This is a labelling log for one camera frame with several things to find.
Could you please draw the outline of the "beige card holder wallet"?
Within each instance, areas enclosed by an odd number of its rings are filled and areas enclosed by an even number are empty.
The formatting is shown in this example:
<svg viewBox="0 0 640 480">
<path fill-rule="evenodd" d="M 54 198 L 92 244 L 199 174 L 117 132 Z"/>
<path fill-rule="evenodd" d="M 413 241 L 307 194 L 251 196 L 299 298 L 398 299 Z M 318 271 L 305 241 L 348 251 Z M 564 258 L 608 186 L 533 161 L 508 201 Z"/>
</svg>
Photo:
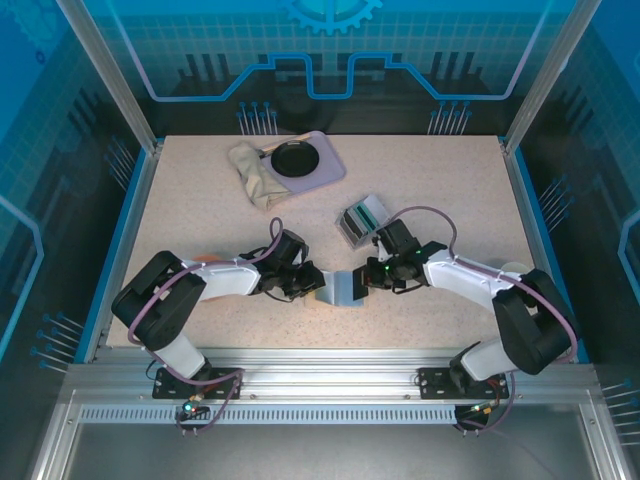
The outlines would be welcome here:
<svg viewBox="0 0 640 480">
<path fill-rule="evenodd" d="M 349 271 L 322 271 L 325 285 L 304 297 L 307 308 L 363 308 L 365 300 L 354 299 L 354 284 Z"/>
</svg>

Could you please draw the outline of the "grey box with green contents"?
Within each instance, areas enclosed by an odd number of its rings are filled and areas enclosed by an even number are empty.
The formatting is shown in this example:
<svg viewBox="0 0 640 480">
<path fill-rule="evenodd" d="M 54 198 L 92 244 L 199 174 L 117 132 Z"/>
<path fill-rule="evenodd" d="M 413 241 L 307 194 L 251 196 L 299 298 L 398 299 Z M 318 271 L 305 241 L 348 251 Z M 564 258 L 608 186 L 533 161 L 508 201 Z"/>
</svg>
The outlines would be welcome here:
<svg viewBox="0 0 640 480">
<path fill-rule="evenodd" d="M 366 227 L 360 221 L 360 219 L 354 214 L 353 207 L 358 202 L 363 202 L 366 198 L 362 198 L 361 200 L 355 202 L 350 205 L 346 209 L 342 210 L 338 215 L 338 218 L 335 222 L 337 228 L 340 233 L 343 235 L 346 242 L 352 249 L 361 248 L 367 241 L 369 241 L 375 232 L 383 225 L 379 225 L 373 232 L 368 232 Z"/>
</svg>

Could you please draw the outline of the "teal card stack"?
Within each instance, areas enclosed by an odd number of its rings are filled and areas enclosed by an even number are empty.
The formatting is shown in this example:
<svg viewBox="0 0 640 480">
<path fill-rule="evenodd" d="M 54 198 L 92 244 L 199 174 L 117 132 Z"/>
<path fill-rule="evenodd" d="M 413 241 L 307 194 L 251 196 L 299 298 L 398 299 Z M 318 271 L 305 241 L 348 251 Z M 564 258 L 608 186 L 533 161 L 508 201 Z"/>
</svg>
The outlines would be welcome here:
<svg viewBox="0 0 640 480">
<path fill-rule="evenodd" d="M 376 218 L 371 214 L 363 202 L 358 202 L 353 207 L 354 214 L 360 219 L 368 232 L 373 232 L 378 226 Z"/>
</svg>

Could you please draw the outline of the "silver VIP card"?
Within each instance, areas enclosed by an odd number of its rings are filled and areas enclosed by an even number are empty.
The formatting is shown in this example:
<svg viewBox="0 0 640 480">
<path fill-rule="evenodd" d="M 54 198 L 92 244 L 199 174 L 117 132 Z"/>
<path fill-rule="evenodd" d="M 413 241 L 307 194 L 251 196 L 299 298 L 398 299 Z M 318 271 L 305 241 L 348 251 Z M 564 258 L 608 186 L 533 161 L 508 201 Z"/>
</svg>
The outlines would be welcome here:
<svg viewBox="0 0 640 480">
<path fill-rule="evenodd" d="M 363 200 L 363 205 L 369 211 L 370 216 L 374 218 L 379 225 L 384 224 L 390 217 L 387 209 L 376 195 L 368 195 Z"/>
</svg>

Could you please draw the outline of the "orange bowl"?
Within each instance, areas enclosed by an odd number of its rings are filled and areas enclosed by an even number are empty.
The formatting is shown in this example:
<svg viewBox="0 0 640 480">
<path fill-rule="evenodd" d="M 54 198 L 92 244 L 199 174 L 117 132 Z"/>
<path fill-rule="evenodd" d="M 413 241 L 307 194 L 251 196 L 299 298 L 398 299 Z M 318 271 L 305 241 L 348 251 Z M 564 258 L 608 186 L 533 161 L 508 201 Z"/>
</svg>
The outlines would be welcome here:
<svg viewBox="0 0 640 480">
<path fill-rule="evenodd" d="M 220 296 L 223 276 L 218 272 L 221 267 L 222 258 L 214 254 L 205 254 L 193 258 L 195 263 L 208 264 L 212 266 L 203 267 L 195 271 L 195 275 L 205 282 L 205 287 L 199 297 L 199 302 L 209 302 Z"/>
</svg>

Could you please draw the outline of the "lavender plastic tray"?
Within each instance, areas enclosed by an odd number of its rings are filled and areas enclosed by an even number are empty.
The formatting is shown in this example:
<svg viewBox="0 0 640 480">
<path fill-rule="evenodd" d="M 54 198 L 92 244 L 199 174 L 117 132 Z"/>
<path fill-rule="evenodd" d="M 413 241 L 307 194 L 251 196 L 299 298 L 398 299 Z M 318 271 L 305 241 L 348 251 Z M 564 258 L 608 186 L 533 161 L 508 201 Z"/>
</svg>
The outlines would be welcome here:
<svg viewBox="0 0 640 480">
<path fill-rule="evenodd" d="M 287 178 L 277 174 L 271 167 L 270 155 L 262 160 L 266 169 L 293 194 L 301 194 L 341 180 L 346 175 L 346 168 L 335 150 L 329 137 L 320 131 L 311 131 L 307 140 L 319 153 L 320 162 L 317 169 L 301 178 Z"/>
</svg>

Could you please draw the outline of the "beige crumpled cloth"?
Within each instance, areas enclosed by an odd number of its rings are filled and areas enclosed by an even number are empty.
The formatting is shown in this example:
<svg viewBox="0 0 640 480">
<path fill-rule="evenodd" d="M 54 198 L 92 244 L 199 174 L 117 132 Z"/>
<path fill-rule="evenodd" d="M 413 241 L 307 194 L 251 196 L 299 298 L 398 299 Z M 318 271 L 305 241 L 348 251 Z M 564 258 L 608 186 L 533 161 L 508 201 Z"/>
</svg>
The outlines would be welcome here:
<svg viewBox="0 0 640 480">
<path fill-rule="evenodd" d="M 258 151 L 241 142 L 228 153 L 231 165 L 237 171 L 250 202 L 261 211 L 269 211 L 293 193 L 280 183 L 263 165 Z"/>
</svg>

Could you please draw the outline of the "black round plate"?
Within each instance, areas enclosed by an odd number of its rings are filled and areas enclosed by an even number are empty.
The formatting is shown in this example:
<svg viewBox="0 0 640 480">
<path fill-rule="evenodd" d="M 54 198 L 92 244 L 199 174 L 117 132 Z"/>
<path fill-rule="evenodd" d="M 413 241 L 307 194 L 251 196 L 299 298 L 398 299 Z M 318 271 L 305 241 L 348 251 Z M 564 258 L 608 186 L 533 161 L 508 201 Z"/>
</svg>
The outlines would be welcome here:
<svg viewBox="0 0 640 480">
<path fill-rule="evenodd" d="M 271 167 L 287 178 L 301 178 L 313 173 L 320 162 L 316 148 L 306 141 L 289 141 L 270 155 Z"/>
</svg>

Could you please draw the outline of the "wooden stick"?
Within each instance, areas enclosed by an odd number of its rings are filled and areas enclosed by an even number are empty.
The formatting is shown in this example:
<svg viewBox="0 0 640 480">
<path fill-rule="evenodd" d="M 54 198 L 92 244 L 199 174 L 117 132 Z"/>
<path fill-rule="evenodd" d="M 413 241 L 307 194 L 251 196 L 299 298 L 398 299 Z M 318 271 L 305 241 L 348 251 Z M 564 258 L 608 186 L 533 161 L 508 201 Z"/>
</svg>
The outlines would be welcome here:
<svg viewBox="0 0 640 480">
<path fill-rule="evenodd" d="M 272 144 L 263 148 L 259 148 L 257 150 L 258 155 L 260 158 L 264 158 L 266 156 L 271 155 L 275 150 L 277 150 L 280 146 L 282 145 L 287 145 L 287 144 L 291 144 L 291 143 L 299 143 L 299 142 L 305 142 L 307 140 L 309 140 L 311 138 L 311 133 L 308 132 L 306 134 L 302 134 L 302 135 L 297 135 L 295 137 L 291 137 L 291 138 L 287 138 L 286 140 L 276 143 L 276 144 Z"/>
</svg>

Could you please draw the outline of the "grey metal panel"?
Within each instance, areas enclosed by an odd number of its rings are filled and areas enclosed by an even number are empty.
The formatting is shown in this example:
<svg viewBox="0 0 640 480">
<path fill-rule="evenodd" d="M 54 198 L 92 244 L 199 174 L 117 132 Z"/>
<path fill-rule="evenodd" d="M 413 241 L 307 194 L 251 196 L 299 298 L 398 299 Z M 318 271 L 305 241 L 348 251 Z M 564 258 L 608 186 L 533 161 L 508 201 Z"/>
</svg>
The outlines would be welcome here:
<svg viewBox="0 0 640 480">
<path fill-rule="evenodd" d="M 501 433 L 447 426 L 154 425 L 81 428 L 65 480 L 597 480 L 571 415 L 512 417 Z"/>
</svg>

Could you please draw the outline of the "aluminium frame rail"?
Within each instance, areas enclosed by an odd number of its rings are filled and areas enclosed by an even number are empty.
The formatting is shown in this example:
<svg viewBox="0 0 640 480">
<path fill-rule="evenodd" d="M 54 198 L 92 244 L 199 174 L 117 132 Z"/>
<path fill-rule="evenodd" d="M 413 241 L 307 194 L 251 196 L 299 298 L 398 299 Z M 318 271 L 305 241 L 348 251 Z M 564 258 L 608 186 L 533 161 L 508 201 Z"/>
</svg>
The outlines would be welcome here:
<svg viewBox="0 0 640 480">
<path fill-rule="evenodd" d="M 420 400 L 416 371 L 445 367 L 456 353 L 451 348 L 209 348 L 204 352 L 214 366 L 244 369 L 243 404 L 416 404 Z M 145 374 L 149 361 L 139 348 L 102 348 L 96 361 L 69 367 L 58 400 L 149 404 L 152 382 Z M 515 375 L 518 406 L 603 400 L 591 364 L 551 365 L 536 376 Z"/>
</svg>

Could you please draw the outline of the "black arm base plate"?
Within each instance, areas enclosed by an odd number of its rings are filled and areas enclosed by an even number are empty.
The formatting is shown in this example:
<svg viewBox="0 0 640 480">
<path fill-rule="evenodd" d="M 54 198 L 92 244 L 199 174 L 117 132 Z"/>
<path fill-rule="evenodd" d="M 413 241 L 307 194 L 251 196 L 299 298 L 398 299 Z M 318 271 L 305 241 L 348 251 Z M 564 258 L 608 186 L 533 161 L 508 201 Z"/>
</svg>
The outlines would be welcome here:
<svg viewBox="0 0 640 480">
<path fill-rule="evenodd" d="M 234 379 L 211 386 L 195 386 L 182 382 L 165 368 L 156 371 L 152 398 L 161 400 L 187 400 L 196 394 L 202 394 L 206 400 L 224 400 L 231 392 Z"/>
<path fill-rule="evenodd" d="M 477 381 L 467 374 L 451 372 L 449 368 L 420 368 L 415 384 L 422 400 L 502 400 L 510 397 L 504 374 Z"/>
</svg>

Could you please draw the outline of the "aluminium side rail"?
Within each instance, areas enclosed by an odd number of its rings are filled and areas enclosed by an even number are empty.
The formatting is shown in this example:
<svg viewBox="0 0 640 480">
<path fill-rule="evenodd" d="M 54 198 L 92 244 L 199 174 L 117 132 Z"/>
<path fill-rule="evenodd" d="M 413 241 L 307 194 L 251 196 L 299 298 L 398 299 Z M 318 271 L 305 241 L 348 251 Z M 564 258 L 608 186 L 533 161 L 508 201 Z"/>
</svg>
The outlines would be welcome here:
<svg viewBox="0 0 640 480">
<path fill-rule="evenodd" d="M 542 207 L 535 193 L 524 157 L 519 149 L 516 149 L 514 153 L 508 153 L 506 147 L 503 146 L 502 150 L 534 266 L 550 275 L 569 310 L 573 311 L 549 230 L 543 218 Z"/>
<path fill-rule="evenodd" d="M 104 334 L 109 333 L 113 314 L 111 304 L 123 284 L 155 171 L 163 140 L 154 153 L 140 152 L 111 238 L 96 286 L 74 364 L 92 363 Z"/>
</svg>

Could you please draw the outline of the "aluminium frame post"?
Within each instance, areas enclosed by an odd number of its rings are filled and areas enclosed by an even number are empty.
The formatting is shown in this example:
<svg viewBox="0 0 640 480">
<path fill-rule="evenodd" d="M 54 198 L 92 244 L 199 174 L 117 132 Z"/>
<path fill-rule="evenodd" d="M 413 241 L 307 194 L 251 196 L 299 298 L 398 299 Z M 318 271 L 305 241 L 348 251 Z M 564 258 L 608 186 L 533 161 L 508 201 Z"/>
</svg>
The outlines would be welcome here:
<svg viewBox="0 0 640 480">
<path fill-rule="evenodd" d="M 503 141 L 503 153 L 506 156 L 513 156 L 524 139 L 601 2 L 602 0 L 576 0 L 507 131 Z"/>
<path fill-rule="evenodd" d="M 82 0 L 55 0 L 142 149 L 157 150 L 156 137 L 114 56 Z"/>
</svg>

